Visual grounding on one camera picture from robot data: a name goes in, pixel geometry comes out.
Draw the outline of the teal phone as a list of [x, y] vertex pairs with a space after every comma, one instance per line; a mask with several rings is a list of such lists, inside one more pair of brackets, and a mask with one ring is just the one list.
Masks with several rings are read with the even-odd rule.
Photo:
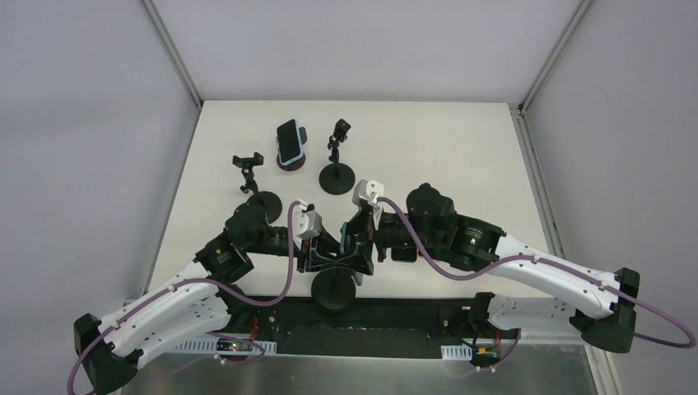
[[353, 256], [356, 251], [356, 241], [354, 233], [351, 230], [351, 226], [348, 222], [344, 222], [341, 228], [341, 239], [340, 243], [340, 254], [343, 257]]

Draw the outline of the black phone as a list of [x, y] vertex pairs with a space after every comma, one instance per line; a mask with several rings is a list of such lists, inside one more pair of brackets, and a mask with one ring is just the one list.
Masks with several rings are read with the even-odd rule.
[[414, 263], [419, 257], [416, 247], [393, 248], [390, 252], [390, 258], [394, 262]]

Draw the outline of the black round-base phone stand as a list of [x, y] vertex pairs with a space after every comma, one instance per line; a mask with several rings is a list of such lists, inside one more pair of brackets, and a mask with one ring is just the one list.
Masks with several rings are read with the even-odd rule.
[[330, 164], [325, 166], [319, 174], [319, 185], [321, 189], [331, 195], [343, 195], [349, 192], [356, 181], [353, 169], [340, 162], [339, 147], [346, 141], [351, 125], [343, 118], [340, 118], [334, 126], [333, 134], [328, 139], [328, 149]]

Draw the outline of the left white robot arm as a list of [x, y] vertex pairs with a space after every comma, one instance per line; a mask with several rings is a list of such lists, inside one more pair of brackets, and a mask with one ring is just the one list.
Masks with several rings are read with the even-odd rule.
[[[83, 369], [94, 394], [111, 394], [135, 378], [149, 362], [183, 341], [227, 328], [243, 332], [251, 321], [248, 306], [266, 308], [284, 300], [303, 248], [323, 233], [314, 205], [294, 201], [287, 224], [271, 226], [259, 204], [244, 204], [223, 231], [168, 281], [121, 309], [100, 318], [84, 314], [73, 324], [77, 362], [67, 392], [75, 392]], [[252, 271], [251, 253], [287, 259], [280, 294], [270, 300], [244, 294], [235, 283]]]

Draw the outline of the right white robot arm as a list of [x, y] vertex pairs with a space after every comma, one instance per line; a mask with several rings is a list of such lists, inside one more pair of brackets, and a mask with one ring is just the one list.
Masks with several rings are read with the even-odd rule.
[[424, 258], [443, 277], [468, 281], [488, 274], [545, 293], [522, 298], [481, 292], [467, 316], [468, 329], [488, 337], [497, 329], [550, 329], [577, 332], [591, 346], [625, 354], [635, 338], [633, 298], [640, 274], [584, 267], [544, 253], [491, 223], [459, 215], [451, 198], [428, 183], [407, 196], [407, 209], [384, 196], [384, 186], [361, 180], [352, 202], [361, 214], [359, 236], [395, 262]]

